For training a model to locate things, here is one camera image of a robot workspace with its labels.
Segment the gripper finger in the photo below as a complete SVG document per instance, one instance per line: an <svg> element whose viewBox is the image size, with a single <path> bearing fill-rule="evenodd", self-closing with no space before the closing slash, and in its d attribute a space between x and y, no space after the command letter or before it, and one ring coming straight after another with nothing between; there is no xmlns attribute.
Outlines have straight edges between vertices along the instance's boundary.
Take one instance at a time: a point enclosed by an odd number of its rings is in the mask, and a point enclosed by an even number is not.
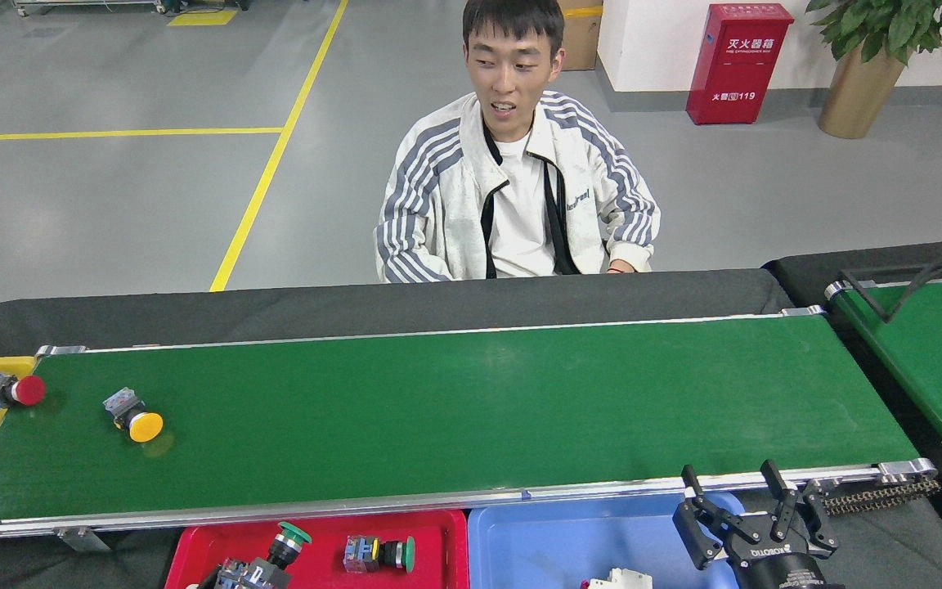
<svg viewBox="0 0 942 589"><path fill-rule="evenodd" d="M715 506L704 496L695 470L685 465L681 470L684 500L673 515L675 528L696 569L703 571L716 559L728 558L730 534L754 543L754 533L745 527L745 519L732 511Z"/></svg>
<svg viewBox="0 0 942 589"><path fill-rule="evenodd" d="M771 540L783 544L788 540L788 534L795 518L807 528L809 541L805 551L807 555L815 555L822 559L830 558L837 551L838 540L833 534L825 533L823 526L828 522L828 513L823 506L823 490L818 480L810 480L800 491L796 485L791 485L782 477L780 470L773 460L767 459L760 467L760 473L769 489L770 495L775 499L775 512L771 515L769 537Z"/></svg>

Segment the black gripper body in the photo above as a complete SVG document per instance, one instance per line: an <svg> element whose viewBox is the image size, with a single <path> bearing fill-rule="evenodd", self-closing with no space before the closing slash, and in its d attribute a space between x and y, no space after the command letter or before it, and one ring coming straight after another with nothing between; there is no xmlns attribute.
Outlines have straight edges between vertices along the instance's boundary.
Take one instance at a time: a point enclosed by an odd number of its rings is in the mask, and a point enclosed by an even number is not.
<svg viewBox="0 0 942 589"><path fill-rule="evenodd" d="M748 549L745 558L730 555L739 588L845 588L828 582L813 556L789 546Z"/></svg>

